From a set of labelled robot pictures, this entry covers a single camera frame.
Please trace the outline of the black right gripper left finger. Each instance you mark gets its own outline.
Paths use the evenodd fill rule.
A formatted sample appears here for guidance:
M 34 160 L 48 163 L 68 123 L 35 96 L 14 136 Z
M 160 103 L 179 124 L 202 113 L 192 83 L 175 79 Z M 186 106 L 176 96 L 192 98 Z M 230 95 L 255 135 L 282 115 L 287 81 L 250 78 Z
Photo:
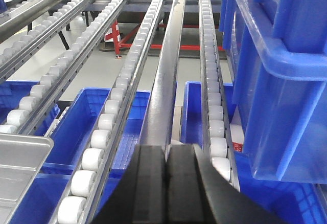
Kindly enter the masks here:
M 165 174 L 162 148 L 137 145 L 119 184 L 92 223 L 165 223 Z

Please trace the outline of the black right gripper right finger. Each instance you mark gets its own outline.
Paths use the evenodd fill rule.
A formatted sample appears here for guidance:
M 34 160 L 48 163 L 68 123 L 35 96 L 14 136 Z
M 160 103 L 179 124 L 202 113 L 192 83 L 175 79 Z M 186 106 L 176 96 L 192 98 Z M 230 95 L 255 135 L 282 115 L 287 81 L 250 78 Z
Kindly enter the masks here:
M 167 161 L 168 223 L 284 223 L 225 180 L 198 145 L 173 145 Z

